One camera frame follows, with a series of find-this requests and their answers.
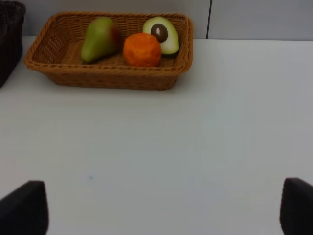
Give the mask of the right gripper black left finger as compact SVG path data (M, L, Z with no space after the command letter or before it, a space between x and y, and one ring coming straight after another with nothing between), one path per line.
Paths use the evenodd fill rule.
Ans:
M45 183L28 181L0 200L2 235L45 235L49 209Z

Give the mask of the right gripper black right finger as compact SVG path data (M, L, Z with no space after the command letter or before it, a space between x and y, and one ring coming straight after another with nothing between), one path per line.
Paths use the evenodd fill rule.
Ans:
M285 235L313 233L312 185L300 178L284 180L279 220Z

